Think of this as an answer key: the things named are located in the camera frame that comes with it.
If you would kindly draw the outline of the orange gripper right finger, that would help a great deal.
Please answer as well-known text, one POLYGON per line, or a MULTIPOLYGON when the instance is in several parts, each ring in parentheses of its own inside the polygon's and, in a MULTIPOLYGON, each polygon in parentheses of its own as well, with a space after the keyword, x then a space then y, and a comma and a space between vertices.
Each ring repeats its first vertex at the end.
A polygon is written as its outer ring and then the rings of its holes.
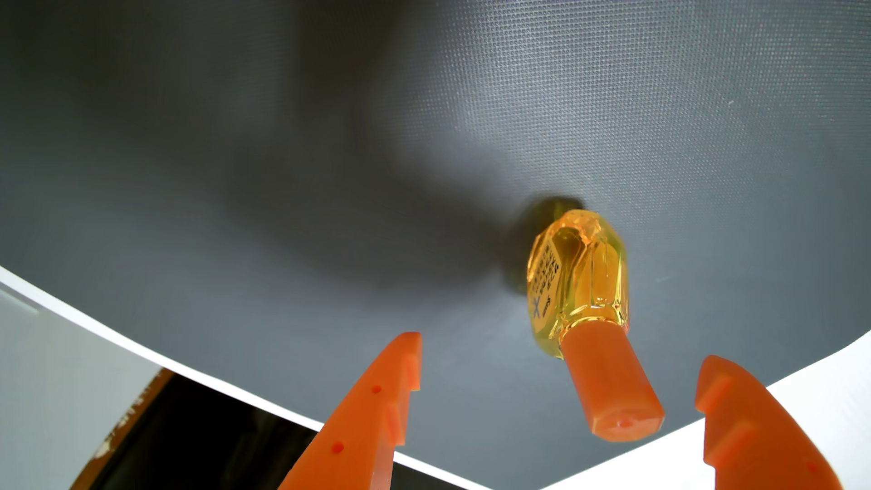
POLYGON ((842 489, 798 423, 737 363, 702 362, 695 407, 705 416, 703 460, 716 489, 842 489))

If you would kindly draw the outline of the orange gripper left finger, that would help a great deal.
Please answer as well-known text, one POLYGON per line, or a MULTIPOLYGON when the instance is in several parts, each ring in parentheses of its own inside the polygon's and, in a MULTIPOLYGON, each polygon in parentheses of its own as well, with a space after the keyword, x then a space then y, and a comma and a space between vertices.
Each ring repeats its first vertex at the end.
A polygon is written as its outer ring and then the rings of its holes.
POLYGON ((420 389, 422 338, 404 332, 367 367, 279 489, 389 489, 420 389))

